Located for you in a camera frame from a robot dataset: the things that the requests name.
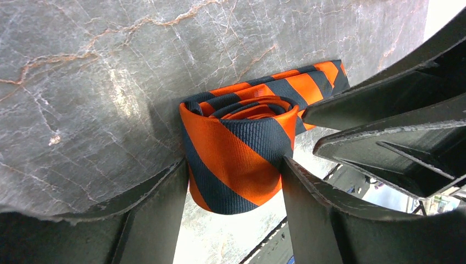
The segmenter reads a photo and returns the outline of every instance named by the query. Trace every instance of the striped necktie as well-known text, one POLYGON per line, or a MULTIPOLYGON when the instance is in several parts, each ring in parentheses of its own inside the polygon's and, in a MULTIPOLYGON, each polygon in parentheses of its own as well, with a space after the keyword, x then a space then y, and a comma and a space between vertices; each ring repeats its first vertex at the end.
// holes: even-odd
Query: striped necktie
POLYGON ((295 136, 314 128, 307 106, 349 88, 340 60, 203 92, 180 104, 190 192, 223 215, 250 211, 281 189, 295 136))

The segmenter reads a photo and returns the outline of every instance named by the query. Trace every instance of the fabric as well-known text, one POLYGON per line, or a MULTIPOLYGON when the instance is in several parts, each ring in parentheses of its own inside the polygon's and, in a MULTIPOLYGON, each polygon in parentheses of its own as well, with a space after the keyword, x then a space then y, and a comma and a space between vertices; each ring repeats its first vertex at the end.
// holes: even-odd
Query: fabric
POLYGON ((190 192, 223 215, 250 211, 281 189, 279 168, 295 136, 313 125, 307 106, 349 88, 340 60, 203 92, 180 104, 190 192))

